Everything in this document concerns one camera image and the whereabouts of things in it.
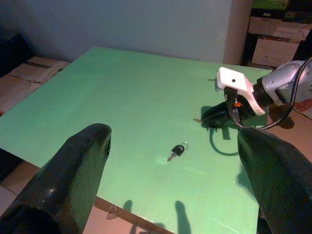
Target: black cable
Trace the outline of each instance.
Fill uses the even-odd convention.
[[[305,115],[304,113],[301,113],[301,112],[297,111],[295,108],[293,110],[296,111],[298,114],[304,116],[305,118],[308,118],[309,120],[312,120],[312,118],[310,118],[309,116]]]
[[[263,126],[261,128],[256,128],[256,129],[261,129],[261,130],[267,130],[269,128],[272,128],[276,125],[278,125],[281,121],[283,121],[289,114],[290,112],[292,111],[293,109],[293,105],[295,103],[295,100],[296,100],[296,95],[297,95],[297,90],[298,90],[298,85],[299,85],[299,81],[300,81],[300,78],[304,72],[304,70],[308,67],[308,65],[312,62],[312,57],[310,57],[309,59],[307,59],[301,66],[300,68],[298,69],[298,71],[296,72],[296,75],[295,75],[295,79],[293,81],[293,87],[292,87],[292,94],[291,94],[291,99],[290,99],[290,106],[288,108],[288,110],[284,113],[284,115],[277,121],[271,123],[271,124],[268,124],[266,126]],[[243,126],[242,124],[236,122],[235,123],[238,127],[240,128],[245,128],[245,126]]]
[[[218,154],[221,154],[221,155],[224,155],[224,156],[236,156],[238,155],[238,152],[235,152],[235,153],[225,153],[225,152],[222,152],[220,151],[216,145],[215,145],[215,142],[214,142],[214,132],[215,132],[215,129],[213,128],[209,128],[209,141],[210,141],[210,144],[212,146],[212,148],[214,149],[214,151],[216,151]]]

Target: floor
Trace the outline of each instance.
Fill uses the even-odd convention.
[[[38,170],[38,167],[23,162],[0,184],[0,216]],[[119,217],[107,220],[106,215],[107,212],[93,207],[83,234],[157,234]]]

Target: green board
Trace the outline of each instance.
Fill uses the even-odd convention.
[[[253,0],[252,8],[266,10],[285,10],[289,0]]]
[[[0,117],[0,147],[41,167],[68,137],[106,123],[112,149],[99,197],[176,233],[255,233],[258,204],[237,130],[211,135],[193,120],[224,101],[208,80],[220,66],[93,48]],[[251,82],[269,72],[226,67]],[[189,149],[167,162],[183,141]]]

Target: gray wall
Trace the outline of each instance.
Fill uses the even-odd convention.
[[[222,62],[232,0],[2,0],[0,27],[72,61],[92,46]]]

